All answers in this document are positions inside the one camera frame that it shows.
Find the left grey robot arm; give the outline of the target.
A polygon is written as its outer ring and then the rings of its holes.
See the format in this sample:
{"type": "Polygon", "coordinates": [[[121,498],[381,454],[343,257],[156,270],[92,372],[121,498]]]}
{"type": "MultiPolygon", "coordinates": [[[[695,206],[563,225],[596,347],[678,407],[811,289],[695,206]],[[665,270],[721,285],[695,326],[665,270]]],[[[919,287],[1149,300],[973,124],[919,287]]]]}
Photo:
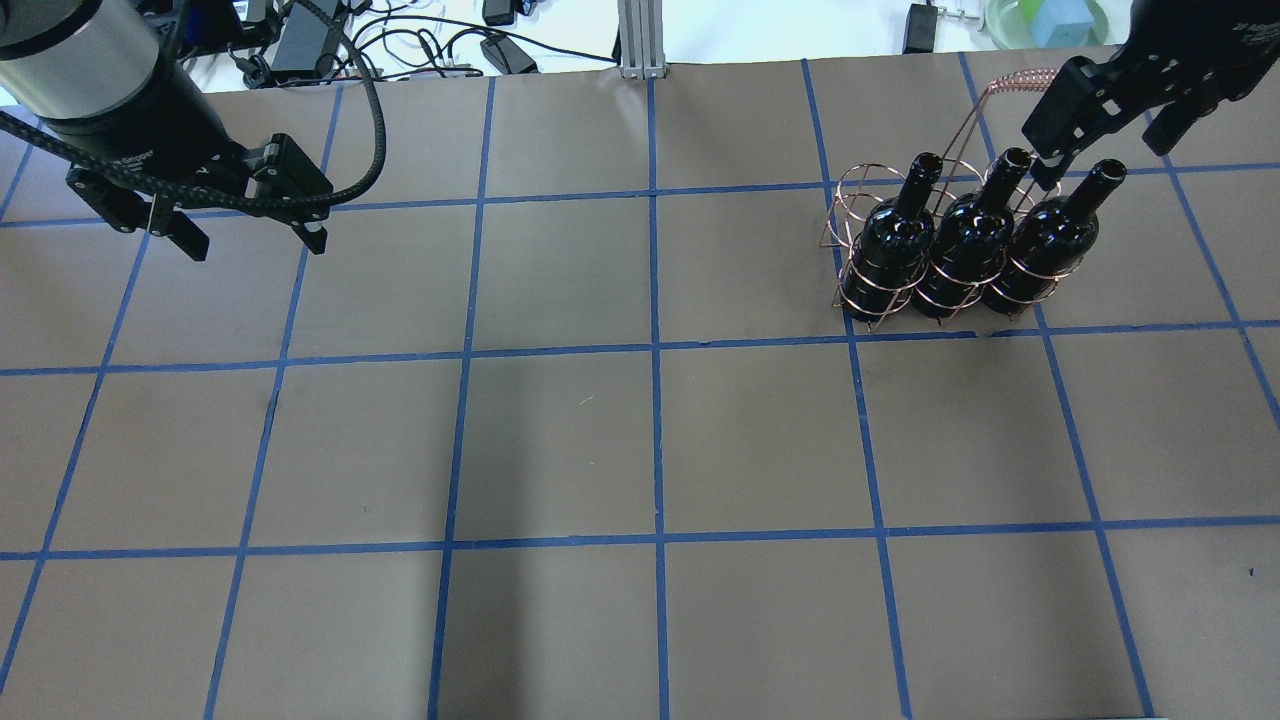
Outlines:
{"type": "Polygon", "coordinates": [[[187,210],[212,193],[269,201],[265,217],[326,247],[332,182],[288,135],[236,142],[161,36],[128,1],[5,1],[3,86],[76,150],[67,186],[115,231],[146,229],[196,261],[209,237],[187,210]]]}

